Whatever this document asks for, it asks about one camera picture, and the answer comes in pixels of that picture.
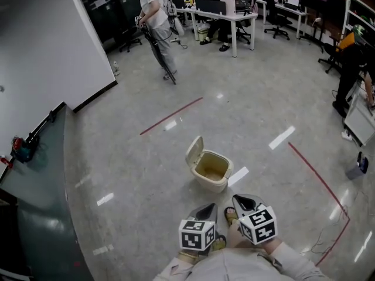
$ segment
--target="person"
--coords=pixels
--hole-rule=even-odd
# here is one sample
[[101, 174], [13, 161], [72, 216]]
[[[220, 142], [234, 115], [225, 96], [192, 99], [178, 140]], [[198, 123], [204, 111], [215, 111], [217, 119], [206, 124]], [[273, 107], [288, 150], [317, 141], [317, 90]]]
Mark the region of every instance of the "person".
[[279, 238], [253, 246], [238, 231], [237, 214], [228, 207], [228, 243], [220, 235], [208, 257], [197, 263], [194, 251], [182, 250], [154, 281], [328, 281], [320, 269]]
[[[171, 43], [169, 37], [172, 35], [171, 26], [168, 22], [168, 15], [163, 10], [164, 0], [140, 0], [142, 11], [139, 26], [146, 23], [152, 36], [158, 42], [162, 57], [172, 74], [177, 73], [176, 64], [171, 52]], [[170, 79], [168, 73], [165, 74], [164, 80]]]
[[[257, 12], [255, 11], [255, 8], [257, 7], [258, 6], [255, 3], [255, 0], [252, 0], [251, 11]], [[223, 45], [222, 47], [219, 48], [219, 51], [225, 52], [230, 48], [228, 35], [231, 33], [231, 24], [227, 20], [223, 20], [223, 19], [214, 20], [210, 25], [209, 32], [206, 38], [200, 42], [200, 45], [203, 46], [206, 44], [210, 44], [212, 42], [212, 38], [216, 31], [219, 31], [219, 36], [217, 40], [220, 42], [223, 42]]]
[[375, 50], [356, 43], [354, 32], [349, 34], [340, 43], [342, 50], [342, 73], [337, 90], [336, 101], [332, 106], [343, 118], [346, 117], [346, 109], [349, 103], [346, 101], [351, 88], [357, 81], [360, 71], [367, 71], [364, 77], [364, 86], [367, 94], [367, 104], [371, 110], [375, 110], [373, 97], [372, 78], [375, 81]]

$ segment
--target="red object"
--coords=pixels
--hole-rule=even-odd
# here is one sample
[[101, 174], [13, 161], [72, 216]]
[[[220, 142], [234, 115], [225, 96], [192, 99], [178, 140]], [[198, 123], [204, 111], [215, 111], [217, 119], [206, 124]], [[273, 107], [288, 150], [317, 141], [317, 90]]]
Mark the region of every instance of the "red object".
[[13, 143], [13, 149], [18, 150], [22, 146], [22, 138], [17, 138]]
[[13, 163], [10, 163], [6, 158], [0, 157], [0, 162], [8, 166], [10, 169], [13, 168]]
[[307, 164], [307, 166], [314, 172], [314, 174], [318, 177], [318, 179], [323, 183], [323, 185], [326, 187], [327, 191], [330, 193], [330, 195], [335, 199], [335, 201], [337, 202], [337, 204], [339, 205], [339, 207], [342, 209], [344, 215], [346, 216], [347, 218], [347, 221], [346, 221], [346, 224], [344, 226], [344, 228], [341, 230], [339, 236], [335, 239], [335, 241], [333, 242], [333, 245], [328, 249], [328, 251], [326, 251], [323, 255], [323, 257], [317, 262], [316, 266], [320, 265], [321, 262], [328, 256], [328, 254], [332, 251], [333, 247], [337, 244], [337, 242], [339, 241], [341, 235], [344, 233], [347, 225], [349, 224], [350, 222], [350, 218], [347, 214], [347, 211], [345, 210], [344, 206], [342, 206], [341, 202], [339, 201], [339, 199], [336, 197], [336, 195], [333, 193], [333, 191], [330, 189], [330, 187], [328, 186], [328, 184], [326, 183], [326, 181], [324, 181], [324, 179], [322, 178], [322, 176], [319, 175], [319, 173], [313, 168], [312, 165], [310, 165], [310, 163], [307, 161], [307, 159], [300, 153], [300, 151], [297, 150], [297, 148], [295, 146], [293, 146], [290, 142], [288, 142], [289, 146], [294, 150], [295, 153], [297, 153], [297, 155]]
[[168, 116], [165, 117], [163, 120], [157, 122], [156, 124], [153, 124], [150, 128], [148, 128], [148, 129], [142, 131], [139, 135], [143, 135], [143, 134], [145, 134], [146, 132], [150, 131], [152, 128], [154, 128], [154, 127], [158, 126], [159, 124], [161, 124], [162, 122], [164, 122], [166, 119], [169, 119], [171, 116], [177, 114], [178, 112], [184, 110], [185, 108], [187, 108], [187, 107], [193, 105], [194, 103], [196, 103], [196, 102], [198, 102], [198, 101], [200, 101], [200, 100], [202, 100], [202, 99], [203, 99], [203, 97], [200, 97], [200, 98], [198, 98], [197, 100], [194, 100], [193, 102], [190, 102], [189, 104], [185, 105], [184, 107], [180, 108], [179, 110], [175, 111], [174, 113], [168, 115]]

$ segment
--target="red tape line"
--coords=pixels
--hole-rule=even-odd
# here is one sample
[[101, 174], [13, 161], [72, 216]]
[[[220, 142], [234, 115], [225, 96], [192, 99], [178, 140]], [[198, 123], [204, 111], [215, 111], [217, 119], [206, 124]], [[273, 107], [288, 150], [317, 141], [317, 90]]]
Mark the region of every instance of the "red tape line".
[[322, 176], [319, 175], [319, 173], [312, 167], [312, 165], [310, 165], [310, 163], [307, 161], [306, 158], [304, 158], [304, 156], [297, 150], [297, 148], [295, 146], [292, 145], [291, 142], [288, 142], [289, 146], [294, 150], [295, 153], [297, 153], [297, 155], [307, 164], [307, 166], [314, 172], [314, 174], [318, 177], [318, 179], [323, 183], [323, 185], [326, 187], [326, 189], [328, 190], [328, 192], [330, 193], [330, 195], [335, 199], [335, 201], [338, 203], [338, 205], [340, 206], [340, 208], [342, 209], [342, 211], [344, 212], [344, 214], [346, 215], [347, 217], [347, 222], [344, 226], [344, 228], [341, 230], [339, 236], [336, 238], [335, 242], [333, 243], [333, 245], [330, 247], [330, 249], [323, 255], [323, 257], [318, 261], [318, 263], [316, 264], [316, 266], [318, 266], [327, 256], [328, 254], [332, 251], [333, 247], [336, 245], [336, 243], [339, 241], [341, 235], [344, 233], [347, 225], [349, 224], [350, 222], [350, 218], [347, 214], [347, 211], [344, 209], [344, 207], [341, 205], [339, 199], [336, 197], [336, 195], [333, 193], [333, 191], [330, 189], [330, 187], [328, 186], [328, 184], [326, 183], [326, 181], [324, 181], [324, 179], [322, 178]]
[[165, 117], [164, 119], [162, 119], [161, 121], [157, 122], [156, 124], [153, 124], [151, 127], [147, 128], [146, 130], [144, 130], [143, 132], [141, 132], [139, 135], [143, 135], [145, 134], [146, 132], [150, 131], [152, 128], [158, 126], [159, 124], [161, 124], [162, 122], [164, 122], [166, 119], [169, 119], [171, 116], [177, 114], [178, 112], [180, 111], [183, 111], [185, 108], [193, 105], [194, 103], [197, 103], [198, 101], [202, 100], [203, 97], [200, 97], [198, 98], [197, 100], [194, 100], [193, 102], [190, 102], [189, 104], [185, 105], [184, 107], [180, 108], [179, 110], [175, 111], [174, 113], [168, 115], [167, 117]]

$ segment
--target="white wall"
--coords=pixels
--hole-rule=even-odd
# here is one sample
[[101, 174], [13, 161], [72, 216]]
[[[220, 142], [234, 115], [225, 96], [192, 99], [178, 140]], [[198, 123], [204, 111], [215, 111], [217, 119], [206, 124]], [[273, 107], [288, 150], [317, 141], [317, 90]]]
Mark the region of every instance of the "white wall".
[[115, 80], [79, 3], [0, 0], [0, 155], [62, 101], [74, 109]]

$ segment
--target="black office chair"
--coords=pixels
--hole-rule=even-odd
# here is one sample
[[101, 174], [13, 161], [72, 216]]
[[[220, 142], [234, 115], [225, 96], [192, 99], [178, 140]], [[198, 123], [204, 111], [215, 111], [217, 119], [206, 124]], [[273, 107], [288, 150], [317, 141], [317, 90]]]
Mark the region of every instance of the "black office chair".
[[128, 29], [122, 34], [122, 38], [126, 39], [125, 43], [118, 49], [120, 52], [126, 47], [128, 50], [128, 53], [130, 52], [130, 48], [133, 44], [142, 44], [141, 40], [139, 38], [134, 38], [134, 33], [137, 32], [138, 28], [136, 26]]
[[271, 23], [272, 25], [276, 25], [276, 28], [272, 29], [266, 29], [264, 33], [267, 33], [267, 31], [274, 31], [274, 39], [276, 38], [276, 35], [284, 35], [287, 37], [287, 40], [290, 40], [288, 32], [281, 30], [280, 28], [285, 26], [285, 25], [290, 25], [292, 24], [291, 21], [289, 21], [286, 17], [284, 16], [279, 16], [277, 14], [277, 8], [275, 6], [275, 0], [265, 0], [267, 3], [267, 8], [269, 10], [269, 14], [267, 16], [267, 21]]
[[250, 20], [243, 20], [241, 22], [236, 22], [237, 27], [237, 38], [244, 39], [247, 44], [250, 44], [251, 34], [247, 33], [244, 27], [250, 26]]
[[331, 39], [333, 39], [333, 46], [331, 44], [324, 44], [324, 50], [326, 50], [327, 54], [329, 55], [328, 59], [318, 59], [318, 63], [324, 62], [328, 63], [330, 66], [329, 68], [325, 71], [326, 74], [329, 73], [329, 71], [332, 68], [335, 68], [337, 72], [341, 73], [341, 67], [340, 67], [340, 62], [341, 62], [341, 52], [338, 48], [338, 43], [340, 42], [339, 39], [335, 39], [334, 37], [330, 36]]

